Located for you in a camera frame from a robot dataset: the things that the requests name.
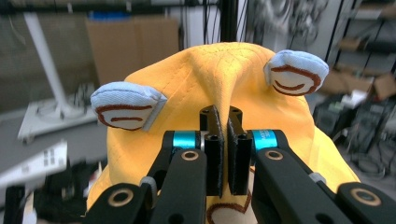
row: white object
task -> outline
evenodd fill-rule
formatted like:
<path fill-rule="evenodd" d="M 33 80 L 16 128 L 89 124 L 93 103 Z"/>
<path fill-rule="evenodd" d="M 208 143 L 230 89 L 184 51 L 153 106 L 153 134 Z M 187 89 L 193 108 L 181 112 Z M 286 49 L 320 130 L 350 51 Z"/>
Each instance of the white object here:
<path fill-rule="evenodd" d="M 67 143 L 62 140 L 0 174 L 0 188 L 55 174 L 64 170 L 66 166 Z"/>
<path fill-rule="evenodd" d="M 48 106 L 48 102 L 29 104 L 18 138 L 21 140 L 31 140 L 36 135 L 42 133 L 49 133 L 73 125 L 96 120 L 96 116 L 88 111 L 90 109 L 86 110 L 84 107 L 74 107 L 67 102 L 67 98 L 64 94 L 64 88 L 50 55 L 50 50 L 37 15 L 29 12 L 24 14 L 24 18 L 35 43 L 40 61 L 43 64 L 52 93 L 55 97 L 55 102 L 52 104 L 51 111 L 48 111 L 46 114 L 42 114 L 42 117 L 46 117 L 48 119 L 38 118 L 39 114 L 37 113 L 41 108 L 40 106 L 44 106 L 44 108 L 46 108 L 46 106 Z"/>
<path fill-rule="evenodd" d="M 341 103 L 351 109 L 356 108 L 367 98 L 367 92 L 365 91 L 352 91 L 351 95 L 344 95 Z"/>
<path fill-rule="evenodd" d="M 32 194 L 26 199 L 26 204 L 23 210 L 23 221 L 22 224 L 34 224 L 37 223 L 37 212 L 34 208 L 34 197 Z"/>

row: cardboard box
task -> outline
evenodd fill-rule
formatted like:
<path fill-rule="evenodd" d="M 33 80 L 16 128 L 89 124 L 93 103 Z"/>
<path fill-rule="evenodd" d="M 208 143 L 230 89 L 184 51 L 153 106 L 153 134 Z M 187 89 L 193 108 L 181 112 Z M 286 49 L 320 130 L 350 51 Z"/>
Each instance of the cardboard box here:
<path fill-rule="evenodd" d="M 355 51 L 361 48 L 361 40 L 358 38 L 346 37 L 338 42 L 338 48 Z"/>
<path fill-rule="evenodd" d="M 178 21 L 162 16 L 92 21 L 86 26 L 99 83 L 122 81 L 132 72 L 178 52 Z"/>
<path fill-rule="evenodd" d="M 396 94 L 396 81 L 389 73 L 376 77 L 355 77 L 348 69 L 332 69 L 319 89 L 328 94 L 350 94 L 354 90 L 375 94 L 379 100 L 384 100 Z"/>
<path fill-rule="evenodd" d="M 352 93 L 354 90 L 370 92 L 373 78 L 357 78 L 351 73 L 332 69 L 323 82 L 320 91 L 329 94 Z"/>
<path fill-rule="evenodd" d="M 375 93 L 378 99 L 384 100 L 396 94 L 395 78 L 391 74 L 385 74 L 375 79 Z"/>

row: screw hole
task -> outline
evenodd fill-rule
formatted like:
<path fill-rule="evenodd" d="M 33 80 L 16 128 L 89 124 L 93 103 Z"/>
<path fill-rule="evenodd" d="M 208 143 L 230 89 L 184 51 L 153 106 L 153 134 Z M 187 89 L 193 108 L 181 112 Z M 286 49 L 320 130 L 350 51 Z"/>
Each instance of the screw hole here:
<path fill-rule="evenodd" d="M 315 218 L 317 219 L 317 221 L 319 221 L 322 224 L 333 224 L 332 219 L 326 214 L 319 213 L 315 216 Z"/>
<path fill-rule="evenodd" d="M 266 151 L 265 156 L 273 161 L 280 161 L 283 159 L 282 153 L 273 150 Z"/>
<path fill-rule="evenodd" d="M 181 224 L 184 222 L 184 217 L 181 214 L 173 214 L 168 218 L 169 224 Z"/>
<path fill-rule="evenodd" d="M 108 197 L 108 204 L 113 207 L 121 207 L 127 204 L 134 197 L 130 189 L 117 189 Z"/>
<path fill-rule="evenodd" d="M 247 139 L 247 138 L 248 137 L 247 137 L 247 135 L 245 133 L 238 135 L 238 139 Z"/>
<path fill-rule="evenodd" d="M 219 137 L 217 135 L 209 135 L 208 138 L 210 140 L 218 140 L 219 139 Z"/>
<path fill-rule="evenodd" d="M 198 153 L 194 151 L 186 151 L 181 154 L 181 158 L 185 161 L 195 161 L 198 158 Z"/>

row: cable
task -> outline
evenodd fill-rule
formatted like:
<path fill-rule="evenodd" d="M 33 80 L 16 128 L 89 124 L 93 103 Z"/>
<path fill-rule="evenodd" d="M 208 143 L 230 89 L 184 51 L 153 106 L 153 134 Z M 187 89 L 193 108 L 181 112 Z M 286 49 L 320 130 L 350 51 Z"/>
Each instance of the cable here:
<path fill-rule="evenodd" d="M 241 16 L 239 17 L 238 24 L 236 25 L 236 32 L 239 30 L 239 26 L 241 25 L 241 21 L 242 21 L 242 18 L 244 17 L 243 15 L 244 15 L 244 10 L 245 10 L 246 6 L 247 6 L 247 0 L 245 0 L 244 5 L 242 5 Z M 240 41 L 242 40 L 242 33 L 243 33 L 243 28 L 241 31 L 241 38 L 239 39 Z"/>
<path fill-rule="evenodd" d="M 207 40 L 207 0 L 203 1 L 203 5 L 204 5 L 204 10 L 203 10 L 203 24 L 204 24 L 204 44 L 206 44 L 206 40 Z"/>
<path fill-rule="evenodd" d="M 219 12 L 219 8 L 216 7 L 215 21 L 213 22 L 213 29 L 212 29 L 212 44 L 213 44 L 213 38 L 215 36 L 215 27 L 216 27 L 216 20 L 218 19 L 218 12 Z"/>

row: gray floor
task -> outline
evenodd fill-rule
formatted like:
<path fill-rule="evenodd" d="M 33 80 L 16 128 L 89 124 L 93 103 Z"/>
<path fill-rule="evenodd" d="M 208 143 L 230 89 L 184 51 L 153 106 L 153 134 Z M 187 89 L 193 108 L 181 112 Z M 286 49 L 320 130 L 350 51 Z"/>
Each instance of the gray floor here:
<path fill-rule="evenodd" d="M 313 111 L 315 104 L 323 100 L 323 96 L 313 94 L 306 96 L 310 109 Z M 34 142 L 25 145 L 17 139 L 19 128 L 21 127 L 22 118 L 5 119 L 0 121 L 0 173 L 7 168 L 19 163 L 41 150 L 64 139 L 68 143 L 68 156 L 73 163 L 79 160 L 95 161 L 102 159 L 106 155 L 106 127 L 96 122 L 87 123 L 74 128 L 69 128 L 55 133 L 39 135 Z M 348 155 L 340 149 L 341 153 L 348 161 Z M 391 198 L 396 200 L 396 179 L 395 176 L 386 176 L 385 178 L 370 177 L 361 173 L 351 164 L 356 174 L 363 183 L 375 186 L 386 192 Z M 44 178 L 37 179 L 28 183 L 27 188 L 39 186 Z M 0 189 L 0 204 L 4 204 L 5 190 Z M 3 222 L 3 215 L 0 215 L 0 221 Z"/>

